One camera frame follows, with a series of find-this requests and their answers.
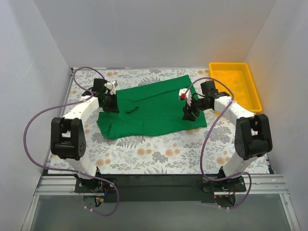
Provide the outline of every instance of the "floral tablecloth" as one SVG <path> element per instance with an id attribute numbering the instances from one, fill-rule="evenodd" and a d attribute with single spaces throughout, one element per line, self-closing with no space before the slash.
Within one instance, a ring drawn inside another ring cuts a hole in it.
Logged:
<path id="1" fill-rule="evenodd" d="M 150 84 L 183 75 L 189 75 L 194 81 L 208 76 L 206 69 L 120 69 L 100 71 L 107 80 L 117 80 L 117 90 Z M 81 70 L 76 80 L 82 86 L 90 88 L 93 79 L 99 75 L 90 70 Z M 195 84 L 201 92 L 200 83 Z M 83 90 L 72 84 L 68 103 L 80 99 Z M 67 113 L 73 106 L 66 107 Z M 212 122 L 218 116 L 214 111 L 205 111 L 207 128 L 179 131 L 167 135 L 146 137 L 129 136 L 117 140 L 107 140 L 101 134 L 96 120 L 98 110 L 84 124 L 87 150 L 91 161 L 103 174 L 198 174 L 201 146 Z M 222 118 L 213 129 L 205 148 L 203 166 L 206 173 L 217 173 L 234 153 L 235 127 L 226 118 Z M 70 165 L 51 155 L 50 166 L 71 168 Z M 264 157 L 254 161 L 248 168 L 250 173 L 269 173 Z M 49 174 L 64 172 L 51 171 Z"/>

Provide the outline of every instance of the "metal frame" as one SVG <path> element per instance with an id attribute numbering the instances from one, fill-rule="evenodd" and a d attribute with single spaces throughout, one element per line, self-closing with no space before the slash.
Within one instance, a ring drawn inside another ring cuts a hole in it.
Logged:
<path id="1" fill-rule="evenodd" d="M 134 68 L 97 68 L 99 70 L 115 70 L 115 69 L 134 69 Z M 67 101 L 71 86 L 72 86 L 72 76 L 70 77 L 70 82 L 67 88 L 67 93 L 65 96 L 65 101 Z M 64 108 L 61 110 L 61 116 L 64 113 Z M 289 222 L 290 228 L 292 231 L 299 231 L 300 227 L 298 225 L 290 198 L 289 191 L 283 180 L 283 176 L 280 174 L 253 174 L 252 177 L 252 188 L 250 194 L 279 194 L 282 205 Z M 248 188 L 249 178 L 246 175 L 243 175 L 245 185 Z M 41 176 L 37 189 L 34 194 L 34 198 L 31 204 L 31 207 L 27 213 L 24 224 L 22 226 L 22 231 L 29 231 L 34 219 L 35 211 L 38 206 L 39 196 L 40 195 L 76 195 L 74 192 L 76 184 L 76 178 L 73 176 Z M 224 192 L 216 192 L 215 195 L 224 194 Z"/>

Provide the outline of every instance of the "yellow bin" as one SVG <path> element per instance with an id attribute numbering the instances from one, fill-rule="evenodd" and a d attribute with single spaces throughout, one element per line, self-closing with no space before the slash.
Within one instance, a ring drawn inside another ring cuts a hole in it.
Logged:
<path id="1" fill-rule="evenodd" d="M 210 63 L 210 76 L 227 85 L 234 93 L 235 101 L 253 113 L 262 112 L 261 102 L 247 63 Z M 215 83 L 218 91 L 227 91 Z"/>

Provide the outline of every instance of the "wall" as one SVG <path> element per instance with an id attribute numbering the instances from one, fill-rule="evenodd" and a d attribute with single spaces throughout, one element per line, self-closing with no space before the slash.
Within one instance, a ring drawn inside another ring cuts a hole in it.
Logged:
<path id="1" fill-rule="evenodd" d="M 244 61 L 276 0 L 34 0 L 70 67 Z"/>
<path id="2" fill-rule="evenodd" d="M 40 177 L 24 152 L 24 128 L 35 113 L 63 102 L 70 69 L 32 0 L 2 0 L 0 15 L 0 230 L 17 231 Z M 58 115 L 47 113 L 30 128 L 29 148 L 41 163 Z"/>
<path id="3" fill-rule="evenodd" d="M 246 62 L 273 139 L 270 162 L 285 177 L 301 230 L 308 230 L 308 1 L 277 0 Z"/>

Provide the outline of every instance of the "folded fabric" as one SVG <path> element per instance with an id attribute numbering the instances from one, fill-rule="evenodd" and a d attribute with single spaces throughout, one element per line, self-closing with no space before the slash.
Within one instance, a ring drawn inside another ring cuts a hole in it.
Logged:
<path id="1" fill-rule="evenodd" d="M 100 112 L 97 124 L 107 139 L 131 135 L 159 136 L 206 127 L 204 113 L 196 121 L 182 120 L 185 101 L 179 90 L 191 84 L 188 75 L 140 87 L 118 90 L 120 113 Z"/>

